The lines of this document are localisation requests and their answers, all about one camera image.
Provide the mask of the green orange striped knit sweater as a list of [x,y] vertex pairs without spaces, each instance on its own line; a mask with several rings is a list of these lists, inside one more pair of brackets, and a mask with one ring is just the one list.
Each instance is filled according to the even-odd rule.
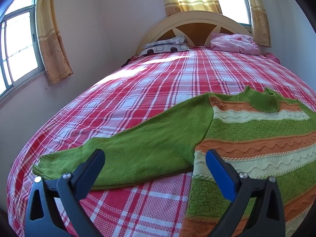
[[181,236],[206,236],[228,207],[206,165],[211,149],[251,177],[276,177],[286,236],[300,227],[315,200],[315,113],[271,89],[193,97],[112,137],[41,156],[33,173],[57,179],[96,149],[105,151],[106,164],[94,189],[192,172]]

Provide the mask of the yellow curtain left window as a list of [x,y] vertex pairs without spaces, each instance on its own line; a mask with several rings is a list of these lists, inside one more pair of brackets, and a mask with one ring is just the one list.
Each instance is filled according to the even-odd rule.
[[73,75],[58,29],[54,0],[36,0],[36,32],[39,50],[50,84]]

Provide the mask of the pink cloth at bedside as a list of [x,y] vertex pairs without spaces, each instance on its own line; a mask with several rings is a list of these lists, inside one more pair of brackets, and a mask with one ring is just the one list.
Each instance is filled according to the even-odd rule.
[[266,52],[265,57],[271,59],[273,62],[280,64],[281,61],[272,53]]

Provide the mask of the red white plaid bed sheet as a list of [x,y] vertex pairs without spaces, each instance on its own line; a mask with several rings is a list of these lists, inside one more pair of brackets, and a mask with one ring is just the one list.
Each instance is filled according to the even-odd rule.
[[[60,110],[27,142],[8,177],[8,222],[25,234],[33,165],[41,156],[109,138],[205,93],[236,95],[271,89],[315,113],[315,91],[264,56],[194,48],[139,58],[105,77]],[[192,172],[138,185],[94,189],[82,200],[103,236],[181,236]]]

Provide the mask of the pink crumpled blanket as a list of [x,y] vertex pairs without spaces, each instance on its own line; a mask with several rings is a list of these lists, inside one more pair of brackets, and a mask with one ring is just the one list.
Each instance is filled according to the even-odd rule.
[[213,33],[210,48],[214,51],[262,55],[261,49],[250,35]]

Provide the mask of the dark red cloth bed corner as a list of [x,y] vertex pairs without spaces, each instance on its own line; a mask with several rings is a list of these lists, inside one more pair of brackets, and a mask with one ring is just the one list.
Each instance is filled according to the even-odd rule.
[[121,67],[127,66],[130,62],[133,62],[137,59],[138,59],[138,56],[132,56],[131,58],[127,59],[127,61]]

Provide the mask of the yellow curtain right side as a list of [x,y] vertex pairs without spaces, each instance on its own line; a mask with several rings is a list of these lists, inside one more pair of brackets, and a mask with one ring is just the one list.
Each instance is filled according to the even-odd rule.
[[269,22],[262,0],[248,0],[251,13],[252,36],[257,45],[270,48]]

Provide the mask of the grey patterned folded pillow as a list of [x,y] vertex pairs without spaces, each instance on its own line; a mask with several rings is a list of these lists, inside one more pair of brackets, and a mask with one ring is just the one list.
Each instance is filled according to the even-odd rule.
[[185,37],[176,36],[171,39],[160,40],[144,45],[143,50],[138,54],[138,56],[141,57],[153,54],[175,53],[189,50],[190,49]]

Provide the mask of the cream wooden headboard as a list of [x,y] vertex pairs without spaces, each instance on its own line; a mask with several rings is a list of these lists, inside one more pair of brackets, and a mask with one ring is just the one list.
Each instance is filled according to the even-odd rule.
[[136,54],[140,54],[148,43],[176,36],[184,36],[190,48],[209,46],[213,33],[250,35],[244,26],[222,14],[207,11],[181,12],[155,25],[143,38]]

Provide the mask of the window behind headboard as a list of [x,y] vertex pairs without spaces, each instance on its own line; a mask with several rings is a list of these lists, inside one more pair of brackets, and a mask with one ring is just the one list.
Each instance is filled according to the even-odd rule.
[[252,23],[248,0],[218,0],[222,14],[242,25]]

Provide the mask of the left window frame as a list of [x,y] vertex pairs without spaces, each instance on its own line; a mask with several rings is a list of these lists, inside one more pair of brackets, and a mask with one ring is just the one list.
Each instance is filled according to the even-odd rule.
[[36,0],[14,0],[1,20],[1,101],[44,72],[35,22]]

